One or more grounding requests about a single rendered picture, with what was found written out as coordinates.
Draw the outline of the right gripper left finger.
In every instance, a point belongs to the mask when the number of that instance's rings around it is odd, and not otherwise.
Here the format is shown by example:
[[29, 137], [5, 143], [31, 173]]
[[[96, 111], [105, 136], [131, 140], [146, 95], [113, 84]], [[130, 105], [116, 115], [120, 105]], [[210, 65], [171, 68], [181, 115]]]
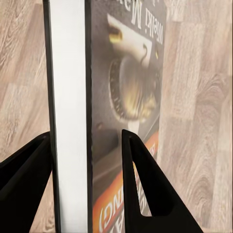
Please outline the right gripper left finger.
[[0, 163], [0, 233], [29, 233], [52, 171], [50, 132]]

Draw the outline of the hardback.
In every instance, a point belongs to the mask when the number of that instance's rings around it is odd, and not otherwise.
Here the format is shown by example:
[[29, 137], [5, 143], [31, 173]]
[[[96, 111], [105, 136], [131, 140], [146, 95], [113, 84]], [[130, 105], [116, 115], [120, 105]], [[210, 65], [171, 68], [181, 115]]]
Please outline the hardback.
[[157, 162], [166, 4], [43, 0], [43, 13], [55, 233], [125, 233], [122, 130]]

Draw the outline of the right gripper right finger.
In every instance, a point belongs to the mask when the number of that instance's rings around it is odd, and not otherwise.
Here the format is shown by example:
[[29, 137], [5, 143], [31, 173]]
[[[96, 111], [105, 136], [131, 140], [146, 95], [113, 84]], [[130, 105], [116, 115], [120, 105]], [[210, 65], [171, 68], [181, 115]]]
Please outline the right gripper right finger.
[[[125, 233], [204, 233], [138, 135], [122, 130]], [[135, 163], [152, 216], [140, 211]]]

